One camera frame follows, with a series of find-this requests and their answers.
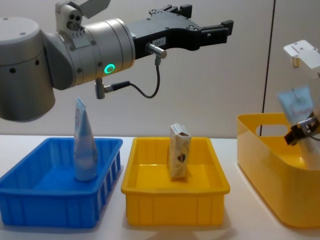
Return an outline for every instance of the green indicator light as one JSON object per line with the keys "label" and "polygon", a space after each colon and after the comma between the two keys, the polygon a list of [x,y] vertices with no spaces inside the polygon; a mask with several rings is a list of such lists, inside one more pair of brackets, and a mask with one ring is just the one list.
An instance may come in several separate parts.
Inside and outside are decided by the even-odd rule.
{"label": "green indicator light", "polygon": [[112,63],[108,64],[105,68],[104,68],[104,73],[105,74],[110,74],[112,73],[114,70],[116,69],[116,66]]}

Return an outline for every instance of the white table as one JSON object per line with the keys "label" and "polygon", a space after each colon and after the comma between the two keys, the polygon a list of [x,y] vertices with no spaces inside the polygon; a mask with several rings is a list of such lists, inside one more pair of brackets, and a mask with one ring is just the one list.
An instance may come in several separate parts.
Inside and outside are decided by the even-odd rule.
{"label": "white table", "polygon": [[[48,136],[0,135],[0,176]],[[132,137],[122,137],[121,165],[126,167]],[[257,196],[237,166],[237,140],[212,139],[230,184],[220,227],[132,227],[125,217],[122,170],[101,220],[93,229],[6,226],[0,220],[0,240],[320,240],[320,229],[283,226]]]}

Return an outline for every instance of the cardboard box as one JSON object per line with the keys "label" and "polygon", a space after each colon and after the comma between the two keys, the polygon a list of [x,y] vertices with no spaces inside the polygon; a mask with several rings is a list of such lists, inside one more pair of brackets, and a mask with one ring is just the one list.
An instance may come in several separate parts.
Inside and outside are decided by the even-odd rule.
{"label": "cardboard box", "polygon": [[186,176],[191,136],[185,126],[178,123],[170,127],[170,145],[167,165],[172,178]]}

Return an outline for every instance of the blue object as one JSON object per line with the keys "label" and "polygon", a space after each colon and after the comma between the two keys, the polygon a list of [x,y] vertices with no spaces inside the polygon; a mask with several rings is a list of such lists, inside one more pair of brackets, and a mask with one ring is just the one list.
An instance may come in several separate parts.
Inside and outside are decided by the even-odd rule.
{"label": "blue object", "polygon": [[278,100],[291,125],[307,119],[314,110],[314,103],[308,86],[280,92],[278,93]]}
{"label": "blue object", "polygon": [[48,138],[0,178],[4,224],[92,228],[121,169],[121,139],[95,138],[97,177],[75,179],[74,138]]}
{"label": "blue object", "polygon": [[97,177],[98,151],[86,111],[80,97],[75,101],[74,176],[86,182]]}

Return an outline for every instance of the yellow plastic tray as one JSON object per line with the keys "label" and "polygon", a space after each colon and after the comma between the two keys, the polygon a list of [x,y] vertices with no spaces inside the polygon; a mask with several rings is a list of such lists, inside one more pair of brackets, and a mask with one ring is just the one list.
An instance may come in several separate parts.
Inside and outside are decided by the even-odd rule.
{"label": "yellow plastic tray", "polygon": [[133,140],[121,191],[131,225],[220,225],[230,187],[209,138],[192,137],[187,177],[170,178],[169,137]]}
{"label": "yellow plastic tray", "polygon": [[237,117],[237,158],[260,196],[285,224],[320,227],[320,170],[307,170],[297,146],[284,136],[257,136],[260,125],[286,125],[283,113]]}

